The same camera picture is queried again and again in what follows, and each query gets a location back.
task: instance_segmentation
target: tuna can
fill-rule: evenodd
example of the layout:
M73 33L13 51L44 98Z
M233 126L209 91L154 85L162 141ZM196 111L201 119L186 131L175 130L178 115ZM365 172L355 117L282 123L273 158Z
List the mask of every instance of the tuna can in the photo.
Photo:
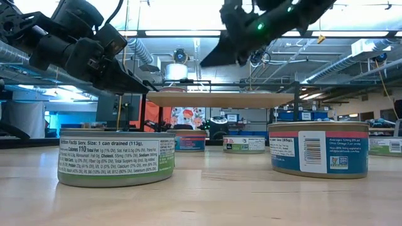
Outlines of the tuna can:
M370 137L369 154L402 157L402 139L400 137Z
M153 132L62 131L58 180L103 188L167 179L175 165L174 137Z
M232 154L262 154L264 136L224 136L224 152Z
M205 138L207 137L207 132L188 129L170 129L167 132L176 134L176 152L192 153L205 151Z
M273 169L316 178L367 176L365 122L290 122L268 126Z

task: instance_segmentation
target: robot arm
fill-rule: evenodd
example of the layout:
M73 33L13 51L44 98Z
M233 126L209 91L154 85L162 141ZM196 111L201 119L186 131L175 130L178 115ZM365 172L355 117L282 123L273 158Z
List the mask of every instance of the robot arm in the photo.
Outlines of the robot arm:
M50 64L73 77L118 94L148 89L116 59L127 41L85 0L62 0L51 18L41 12L22 14L12 0L0 0L0 40L29 54L30 65Z
M226 0L220 10L226 31L218 45L201 62L201 67L224 66L248 61L250 54L268 46L287 31L297 29L304 34L336 0L256 0L266 11L262 15L246 13L241 1Z

